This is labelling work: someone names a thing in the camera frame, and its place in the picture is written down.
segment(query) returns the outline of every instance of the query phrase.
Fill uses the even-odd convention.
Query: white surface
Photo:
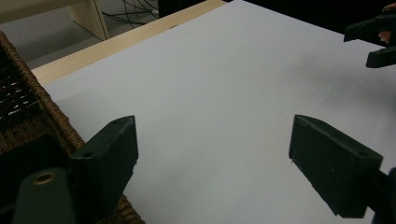
[[[395,67],[378,46],[235,0],[46,86],[85,140],[136,115],[125,190],[147,223],[371,223],[335,217],[291,164],[293,116],[395,166]]]

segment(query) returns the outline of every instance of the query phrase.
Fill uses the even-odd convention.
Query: wooden table
[[[133,29],[125,34],[115,36],[104,42],[83,49],[52,63],[33,70],[41,85],[46,85],[59,77],[66,76],[91,63],[95,63],[122,49],[126,49],[142,40],[157,35],[183,22],[190,21],[214,8],[226,4],[220,0],[207,0],[188,7],[177,13],[153,21],[147,25]]]

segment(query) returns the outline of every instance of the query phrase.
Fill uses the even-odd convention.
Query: woven basket
[[[0,155],[50,135],[70,156],[84,141],[0,31]],[[114,215],[95,223],[145,223],[122,195]]]

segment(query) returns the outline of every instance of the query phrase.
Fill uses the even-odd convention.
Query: dark background
[[[345,28],[359,21],[370,20],[381,14],[382,8],[396,0],[246,0],[255,5],[293,17],[300,21],[343,34]],[[167,16],[183,8],[193,6],[203,0],[158,0],[160,17]],[[364,39],[377,45],[385,46],[377,35]]]

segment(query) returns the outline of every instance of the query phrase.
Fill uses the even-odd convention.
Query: screw hole
[[[86,158],[89,158],[89,157],[92,157],[92,155],[93,155],[92,152],[86,152],[86,153],[84,153],[82,156],[83,156],[83,157],[86,157]]]
[[[358,155],[359,156],[363,156],[363,157],[368,157],[369,156],[369,154],[367,152],[363,152],[363,151],[358,152]]]

